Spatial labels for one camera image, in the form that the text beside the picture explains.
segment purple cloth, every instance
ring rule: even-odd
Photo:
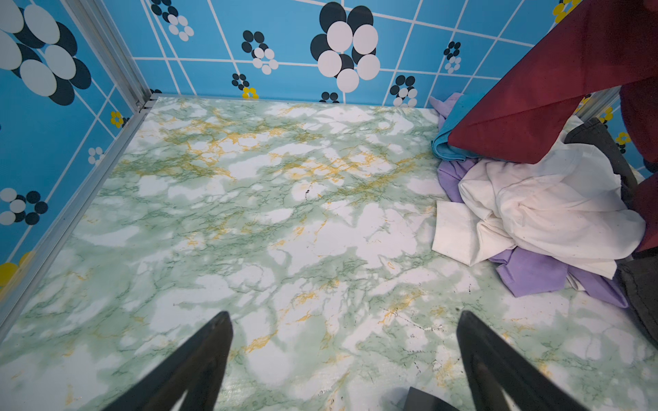
[[[477,162],[474,158],[463,162],[441,161],[437,170],[439,184],[453,203],[464,202],[459,193],[459,182]],[[517,247],[496,254],[489,261],[501,264],[496,271],[515,297],[562,290],[567,275],[571,274],[585,287],[589,296],[621,308],[628,307],[624,293],[614,281],[570,266],[551,256]]]
[[[446,101],[437,100],[430,96],[430,104],[434,107],[434,110],[439,113],[439,130],[443,127],[443,124],[445,124],[445,119],[448,118],[455,103],[461,96],[463,96],[462,93],[453,93]]]

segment red cloth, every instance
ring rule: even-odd
[[[633,210],[647,222],[647,231],[636,251],[658,247],[658,173],[638,185],[633,196]]]
[[[657,1],[583,1],[464,117],[450,145],[537,163],[585,94],[658,76],[658,13],[644,7]],[[642,93],[634,85],[624,92],[629,134],[643,157],[656,161],[658,103],[636,101]]]

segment folded blue fabric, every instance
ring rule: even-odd
[[[466,161],[467,158],[480,158],[481,155],[472,151],[452,147],[448,144],[448,137],[457,124],[475,107],[484,97],[483,93],[463,95],[457,100],[445,124],[439,130],[439,135],[432,141],[432,152],[435,157],[448,161]]]

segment green and white marble surface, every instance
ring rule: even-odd
[[[472,410],[455,328],[475,312],[597,411],[658,409],[623,310],[516,299],[431,250],[430,110],[161,98],[0,345],[3,410],[95,410],[217,312],[217,410]]]

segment dark gray garment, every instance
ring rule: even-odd
[[[565,138],[565,144],[583,143],[591,144],[598,148],[610,161],[613,172],[621,176],[622,200],[628,204],[631,200],[638,181],[635,180],[633,171],[631,171],[628,162],[619,151],[608,129],[605,128],[598,118],[592,118],[585,124],[582,124],[571,130]]]
[[[617,273],[640,329],[658,347],[658,256],[621,262]]]

